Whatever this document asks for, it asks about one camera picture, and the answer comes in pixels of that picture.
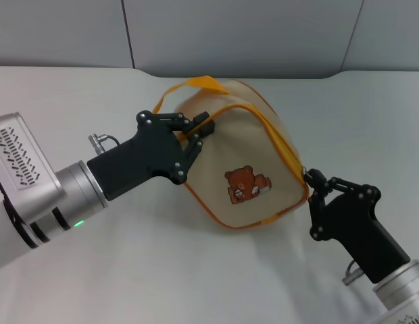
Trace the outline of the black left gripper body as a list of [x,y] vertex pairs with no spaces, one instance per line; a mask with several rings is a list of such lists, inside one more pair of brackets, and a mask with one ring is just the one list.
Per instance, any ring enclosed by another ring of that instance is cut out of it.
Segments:
[[141,126],[129,140],[87,161],[87,167],[104,197],[114,200],[154,177],[179,185],[178,170],[184,162],[175,131],[163,126]]

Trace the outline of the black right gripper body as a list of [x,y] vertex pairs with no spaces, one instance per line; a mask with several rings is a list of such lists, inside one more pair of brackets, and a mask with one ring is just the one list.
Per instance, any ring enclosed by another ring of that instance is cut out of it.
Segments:
[[408,254],[376,218],[376,203],[359,199],[354,193],[336,196],[326,203],[324,239],[317,240],[340,242],[374,284],[410,261]]

